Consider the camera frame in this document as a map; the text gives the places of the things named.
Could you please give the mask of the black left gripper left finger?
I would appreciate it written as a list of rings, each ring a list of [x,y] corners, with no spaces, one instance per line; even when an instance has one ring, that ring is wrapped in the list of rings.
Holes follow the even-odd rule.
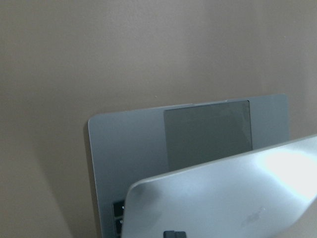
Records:
[[[163,238],[175,238],[175,231],[164,231]]]

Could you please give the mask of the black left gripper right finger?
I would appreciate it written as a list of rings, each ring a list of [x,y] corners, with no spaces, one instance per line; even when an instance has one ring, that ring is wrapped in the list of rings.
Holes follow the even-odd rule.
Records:
[[[186,232],[184,231],[175,231],[175,238],[186,238]]]

